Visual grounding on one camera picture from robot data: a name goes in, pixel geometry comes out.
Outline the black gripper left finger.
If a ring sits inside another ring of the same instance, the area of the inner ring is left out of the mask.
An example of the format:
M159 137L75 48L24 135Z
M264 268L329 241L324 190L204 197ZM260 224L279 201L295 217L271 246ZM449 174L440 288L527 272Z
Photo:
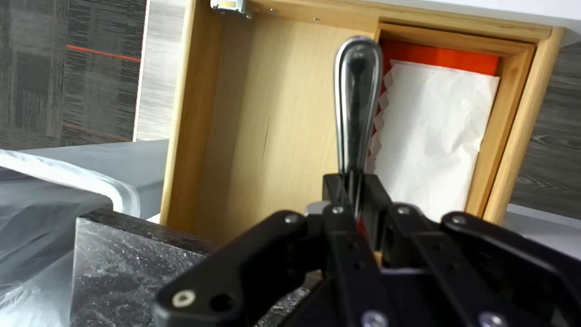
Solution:
M346 174L324 177L319 212L279 210L164 284L155 327L255 327L313 272L322 281L286 327L364 327L377 310L377 261Z

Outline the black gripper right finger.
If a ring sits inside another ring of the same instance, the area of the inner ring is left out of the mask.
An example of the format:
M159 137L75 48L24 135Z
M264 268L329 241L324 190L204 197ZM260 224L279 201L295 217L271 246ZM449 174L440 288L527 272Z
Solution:
M581 327L581 261L453 210L431 221L393 201L375 174L360 181L373 246L389 270L418 268L469 327Z

